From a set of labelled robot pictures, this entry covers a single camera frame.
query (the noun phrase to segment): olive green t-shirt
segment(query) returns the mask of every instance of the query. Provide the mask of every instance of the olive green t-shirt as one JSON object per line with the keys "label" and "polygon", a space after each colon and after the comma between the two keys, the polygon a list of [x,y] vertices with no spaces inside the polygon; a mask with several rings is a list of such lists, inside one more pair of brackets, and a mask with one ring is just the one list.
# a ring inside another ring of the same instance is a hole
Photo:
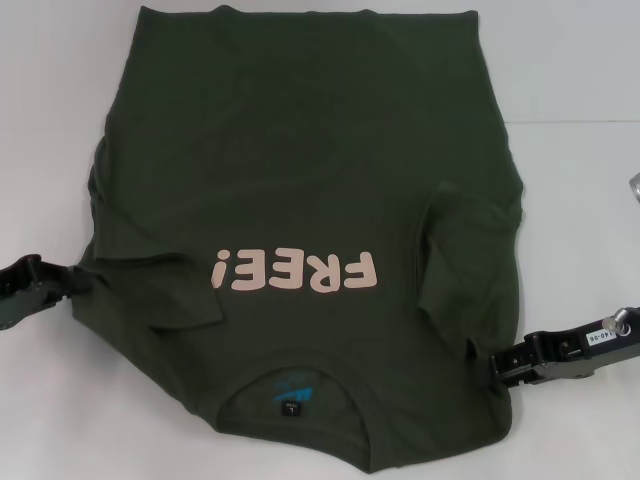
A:
{"label": "olive green t-shirt", "polygon": [[75,317],[216,430],[366,472],[508,432],[474,372],[522,184],[476,12],[143,8],[89,189]]}

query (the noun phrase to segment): white sticker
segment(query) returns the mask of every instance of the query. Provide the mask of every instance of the white sticker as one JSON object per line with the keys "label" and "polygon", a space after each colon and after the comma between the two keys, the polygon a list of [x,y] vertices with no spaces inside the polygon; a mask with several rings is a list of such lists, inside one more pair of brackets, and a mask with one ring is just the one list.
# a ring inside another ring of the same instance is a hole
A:
{"label": "white sticker", "polygon": [[598,345],[599,343],[608,342],[609,340],[613,340],[616,338],[616,334],[605,330],[598,330],[597,332],[591,332],[587,334],[587,342],[589,342],[589,346]]}

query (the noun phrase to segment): white background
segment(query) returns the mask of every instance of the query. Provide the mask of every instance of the white background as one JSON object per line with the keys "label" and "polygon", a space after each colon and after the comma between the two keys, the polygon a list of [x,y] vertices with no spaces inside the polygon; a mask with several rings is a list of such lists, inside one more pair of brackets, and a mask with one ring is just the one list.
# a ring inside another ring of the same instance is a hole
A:
{"label": "white background", "polygon": [[[130,0],[0,1],[0,266],[74,264],[86,180],[131,43]],[[206,11],[207,1],[148,1]],[[265,1],[245,11],[458,12],[481,42],[526,185],[520,336],[640,305],[640,2]],[[380,479],[640,478],[640,360],[513,390],[503,442]],[[68,302],[0,333],[3,480],[352,479],[328,455],[219,435],[77,324]]]}

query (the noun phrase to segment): sleeve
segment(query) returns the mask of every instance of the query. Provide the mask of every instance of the sleeve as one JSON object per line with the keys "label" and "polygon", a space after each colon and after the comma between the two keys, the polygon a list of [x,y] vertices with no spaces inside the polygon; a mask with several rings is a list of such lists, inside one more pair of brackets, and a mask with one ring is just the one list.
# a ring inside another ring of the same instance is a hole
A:
{"label": "sleeve", "polygon": [[419,232],[418,306],[454,355],[513,345],[519,198],[500,208],[451,184],[436,189]]}

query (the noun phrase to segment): neckline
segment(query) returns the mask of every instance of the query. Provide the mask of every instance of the neckline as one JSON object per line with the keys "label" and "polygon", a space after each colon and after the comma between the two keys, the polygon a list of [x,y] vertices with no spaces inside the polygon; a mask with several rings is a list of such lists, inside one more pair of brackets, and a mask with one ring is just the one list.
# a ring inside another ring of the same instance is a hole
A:
{"label": "neckline", "polygon": [[[224,433],[225,429],[220,425],[218,418],[222,405],[258,378],[284,368],[312,368],[331,376],[344,388],[353,400],[367,431],[369,441],[367,464],[362,464],[362,462],[358,462],[357,459],[353,458],[352,449],[345,447],[343,452],[337,453],[335,449],[328,451],[322,448],[320,439],[318,439],[317,442],[309,442],[318,444],[308,445],[310,448],[325,451],[326,453],[339,457],[368,473],[381,470],[396,463],[393,458],[393,450],[390,448],[390,435],[384,411],[372,389],[364,379],[344,361],[313,350],[280,350],[253,359],[239,371],[236,371],[235,375],[223,385],[222,393],[217,396],[215,402],[204,402],[200,405],[202,409],[207,410],[206,413],[201,413],[202,416],[212,420],[213,427]],[[258,425],[255,426],[255,429],[252,429],[250,422],[243,424],[242,427],[241,434],[251,435],[251,432],[247,430],[266,432],[265,429],[260,428]],[[309,430],[309,432],[310,436],[315,435],[312,430]]]}

